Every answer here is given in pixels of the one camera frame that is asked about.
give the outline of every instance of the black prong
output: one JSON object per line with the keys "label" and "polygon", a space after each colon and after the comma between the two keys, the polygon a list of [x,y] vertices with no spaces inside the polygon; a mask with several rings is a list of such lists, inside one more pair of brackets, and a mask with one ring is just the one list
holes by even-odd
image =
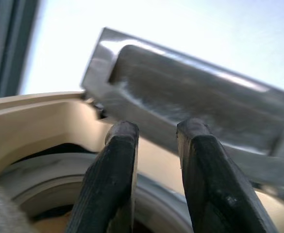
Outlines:
{"label": "black prong", "polygon": [[134,218],[138,128],[114,125],[87,170],[66,233],[131,233]]}
{"label": "black prong", "polygon": [[195,233],[276,233],[250,182],[197,119],[177,126],[183,185]]}

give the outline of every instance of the metal bar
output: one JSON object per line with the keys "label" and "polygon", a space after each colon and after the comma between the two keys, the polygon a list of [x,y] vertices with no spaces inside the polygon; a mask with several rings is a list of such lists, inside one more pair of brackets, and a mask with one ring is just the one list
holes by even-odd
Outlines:
{"label": "metal bar", "polygon": [[105,117],[137,124],[175,154],[177,123],[200,118],[252,181],[284,186],[283,91],[108,28],[82,86]]}
{"label": "metal bar", "polygon": [[117,123],[105,143],[85,174],[66,233],[132,232],[138,128]]}
{"label": "metal bar", "polygon": [[195,233],[275,233],[250,182],[200,120],[177,126],[183,184]]}

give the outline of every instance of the white plastic rim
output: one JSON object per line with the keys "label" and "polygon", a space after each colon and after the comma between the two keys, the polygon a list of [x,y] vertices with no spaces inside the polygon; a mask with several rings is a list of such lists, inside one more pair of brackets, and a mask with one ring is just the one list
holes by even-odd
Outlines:
{"label": "white plastic rim", "polygon": [[[61,153],[24,160],[1,173],[0,185],[33,217],[73,204],[95,157],[90,153]],[[135,197],[135,218],[154,233],[193,232],[184,196],[138,174]]]}

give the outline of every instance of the white background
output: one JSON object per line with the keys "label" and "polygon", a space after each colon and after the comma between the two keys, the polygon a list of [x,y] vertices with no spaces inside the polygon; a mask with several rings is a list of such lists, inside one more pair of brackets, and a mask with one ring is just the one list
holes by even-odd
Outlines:
{"label": "white background", "polygon": [[21,94],[80,90],[108,26],[284,90],[278,0],[42,0]]}

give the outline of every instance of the beige plastic housing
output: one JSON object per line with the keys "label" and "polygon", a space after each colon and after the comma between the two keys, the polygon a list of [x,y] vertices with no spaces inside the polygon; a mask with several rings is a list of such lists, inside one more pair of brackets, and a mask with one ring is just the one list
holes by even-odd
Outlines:
{"label": "beige plastic housing", "polygon": [[[11,163],[63,143],[100,151],[110,125],[97,120],[80,92],[48,93],[0,99],[0,173]],[[183,194],[179,158],[140,138],[138,170]],[[284,202],[257,192],[281,233]]]}

